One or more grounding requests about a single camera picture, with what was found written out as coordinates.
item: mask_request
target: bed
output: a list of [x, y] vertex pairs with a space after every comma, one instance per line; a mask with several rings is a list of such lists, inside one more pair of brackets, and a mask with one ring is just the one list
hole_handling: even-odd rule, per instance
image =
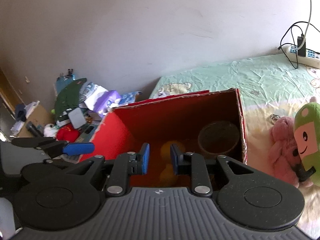
[[[247, 164], [271, 174], [268, 151], [272, 146], [271, 114], [294, 117], [311, 96], [320, 99], [320, 69], [294, 69], [283, 54], [212, 64], [160, 78], [150, 98], [201, 90], [240, 89], [246, 122]], [[320, 187], [299, 188], [305, 209], [298, 227], [320, 237]]]

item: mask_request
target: cartoon bear print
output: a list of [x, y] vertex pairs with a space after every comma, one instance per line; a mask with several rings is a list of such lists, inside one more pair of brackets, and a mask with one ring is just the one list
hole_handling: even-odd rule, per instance
[[316, 92], [320, 94], [320, 69], [306, 66], [307, 72], [314, 78], [310, 84], [316, 89]]
[[188, 90], [191, 89], [192, 84], [189, 82], [186, 83], [170, 83], [163, 85], [158, 92], [153, 96], [153, 98], [164, 98], [172, 95], [179, 95], [188, 93]]

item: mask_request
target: blue gripper pad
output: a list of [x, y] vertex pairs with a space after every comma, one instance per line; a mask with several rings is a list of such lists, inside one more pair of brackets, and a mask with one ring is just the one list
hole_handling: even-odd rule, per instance
[[148, 171], [148, 163], [149, 163], [149, 153], [150, 153], [150, 145], [147, 144], [144, 152], [142, 153], [142, 174], [146, 175]]
[[93, 143], [69, 143], [62, 150], [66, 155], [87, 154], [94, 151]]
[[173, 173], [178, 175], [178, 154], [173, 145], [170, 146], [170, 158], [173, 168]]

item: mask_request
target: white cable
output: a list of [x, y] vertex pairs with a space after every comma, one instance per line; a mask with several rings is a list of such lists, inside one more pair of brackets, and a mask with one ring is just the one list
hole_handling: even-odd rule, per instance
[[310, 20], [311, 20], [311, 8], [312, 8], [312, 3], [311, 3], [311, 0], [310, 0], [310, 15], [309, 15], [308, 25], [307, 25], [306, 31], [305, 31], [305, 33], [304, 33], [304, 37], [303, 37], [302, 43], [301, 43], [301, 45], [296, 49], [297, 51], [298, 51], [299, 49], [301, 49], [301, 48], [303, 47], [304, 43], [306, 42], [307, 30], [308, 30], [308, 27], [309, 27], [309, 24], [310, 24]]

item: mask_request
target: black cable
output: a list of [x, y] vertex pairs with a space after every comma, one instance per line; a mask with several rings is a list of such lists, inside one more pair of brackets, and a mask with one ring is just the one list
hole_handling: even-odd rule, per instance
[[[298, 25], [293, 25], [292, 27], [291, 27], [291, 36], [292, 36], [292, 40], [293, 40], [293, 44], [294, 44], [294, 47], [296, 47], [296, 42], [294, 41], [294, 37], [293, 37], [293, 34], [292, 34], [292, 28], [293, 27], [295, 27], [295, 26], [297, 26], [297, 27], [299, 27]], [[298, 64], [298, 50], [296, 49], [296, 61], [297, 61], [297, 68], [298, 68], [298, 66], [299, 66], [299, 64]]]
[[[288, 58], [287, 54], [286, 54], [286, 53], [284, 52], [284, 50], [282, 49], [282, 46], [283, 46], [283, 45], [291, 44], [291, 43], [282, 44], [282, 40], [283, 40], [284, 37], [287, 35], [288, 31], [289, 31], [289, 30], [292, 30], [292, 27], [295, 26], [297, 23], [308, 23], [308, 22], [299, 21], [299, 22], [295, 22], [294, 24], [292, 24], [292, 25], [289, 27], [289, 29], [285, 32], [285, 34], [282, 36], [281, 41], [280, 41], [280, 47], [278, 48], [278, 49], [281, 49], [281, 50], [282, 50], [282, 52], [284, 53], [284, 55], [286, 56], [286, 58], [290, 61], [291, 65], [292, 65], [295, 69], [297, 69], [298, 66], [299, 66], [297, 51], [296, 51], [297, 67], [295, 67], [295, 66], [292, 64], [291, 60]], [[318, 32], [320, 32], [320, 30], [318, 30], [313, 24], [310, 23], [310, 25], [311, 25], [312, 27], [314, 27]]]
[[300, 26], [298, 26], [298, 25], [293, 25], [292, 27], [298, 27], [298, 28], [301, 30], [301, 34], [303, 35], [303, 30], [301, 29]]

